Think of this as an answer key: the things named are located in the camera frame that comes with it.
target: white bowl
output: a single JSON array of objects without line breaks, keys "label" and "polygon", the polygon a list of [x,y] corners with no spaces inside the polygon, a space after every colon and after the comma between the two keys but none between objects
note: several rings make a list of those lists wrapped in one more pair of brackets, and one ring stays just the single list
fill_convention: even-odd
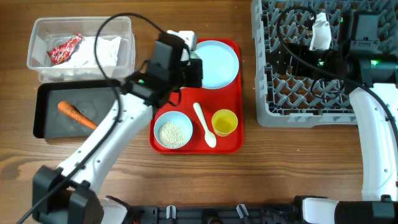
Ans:
[{"label": "white bowl", "polygon": [[173,123],[175,123],[177,126],[179,126],[185,136],[185,142],[184,144],[182,144],[180,147],[186,145],[187,142],[189,142],[189,140],[192,137],[192,132],[193,132],[193,126],[192,126],[192,122],[191,120],[188,118],[187,115],[179,112],[179,111],[169,111],[166,112],[164,114],[162,114],[162,116],[160,116],[156,123],[155,123],[155,127],[154,127],[154,134],[155,134],[155,138],[156,141],[159,142],[159,144],[167,149],[178,149],[178,148],[171,148],[171,147],[167,147],[165,144],[162,143],[162,141],[160,140],[159,137],[159,129],[163,126],[163,124],[165,124],[168,121],[172,121]]},{"label": "white bowl", "polygon": [[238,75],[239,59],[229,45],[207,40],[198,44],[195,53],[203,62],[203,88],[215,90],[226,87]]}]

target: dish rack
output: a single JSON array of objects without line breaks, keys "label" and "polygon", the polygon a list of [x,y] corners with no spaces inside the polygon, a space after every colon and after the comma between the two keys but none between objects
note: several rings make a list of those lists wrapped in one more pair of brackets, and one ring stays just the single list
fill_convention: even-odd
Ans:
[{"label": "dish rack", "polygon": [[[279,46],[276,35],[276,22],[281,12],[290,6],[305,6],[317,13],[325,12],[331,25],[331,49],[337,49],[336,43],[341,13],[349,8],[378,12],[379,28],[377,36],[381,42],[379,51],[384,54],[398,55],[398,3],[397,0],[377,1],[276,1],[252,0],[251,23],[252,37],[256,46],[256,108],[257,121],[264,127],[310,128],[319,124],[356,124],[354,111],[349,103],[348,95],[338,93],[343,82],[332,80],[318,82],[314,92],[318,95],[331,96],[325,100],[315,98],[310,93],[314,80],[305,77],[295,77],[292,69],[286,74],[272,71],[267,63],[266,53],[272,52]],[[285,21],[282,20],[286,42],[310,45],[311,38],[307,38],[304,21],[309,13],[290,11]]]}]

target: clear plastic container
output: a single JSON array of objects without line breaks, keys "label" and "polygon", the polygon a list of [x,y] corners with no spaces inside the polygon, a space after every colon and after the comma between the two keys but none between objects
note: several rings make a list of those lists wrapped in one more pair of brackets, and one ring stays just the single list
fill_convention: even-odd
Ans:
[{"label": "clear plastic container", "polygon": [[[27,66],[39,73],[41,82],[62,82],[75,80],[99,80],[103,76],[98,67],[52,68],[46,51],[64,44],[73,33],[84,37],[95,37],[100,25],[108,17],[60,17],[37,19],[30,37]],[[107,23],[100,37],[112,40],[121,37],[116,66],[103,67],[107,76],[123,79],[134,70],[136,57],[131,20],[118,17]]]}]

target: yellow cup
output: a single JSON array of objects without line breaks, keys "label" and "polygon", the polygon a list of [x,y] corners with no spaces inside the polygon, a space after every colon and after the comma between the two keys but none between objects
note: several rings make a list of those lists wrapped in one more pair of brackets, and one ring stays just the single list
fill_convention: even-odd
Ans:
[{"label": "yellow cup", "polygon": [[238,117],[236,117],[234,112],[222,109],[213,115],[211,125],[213,125],[214,132],[218,136],[225,137],[238,127]]}]

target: wooden table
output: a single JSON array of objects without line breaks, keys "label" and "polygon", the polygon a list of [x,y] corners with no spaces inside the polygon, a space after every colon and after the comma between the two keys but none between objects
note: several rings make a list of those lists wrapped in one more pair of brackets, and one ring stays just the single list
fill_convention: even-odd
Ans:
[{"label": "wooden table", "polygon": [[[41,165],[56,167],[84,141],[45,141],[32,134],[40,82],[26,58],[34,21],[127,11],[145,15],[163,29],[194,30],[201,38],[238,43],[244,146],[228,156],[163,156],[150,148],[146,128],[121,154],[99,197],[158,206],[289,202],[295,195],[361,200],[363,165],[356,126],[263,128],[257,123],[250,1],[8,1],[0,4],[0,223],[15,223],[31,206],[32,176]],[[132,24],[141,64],[152,53],[157,31],[139,19]]]}]

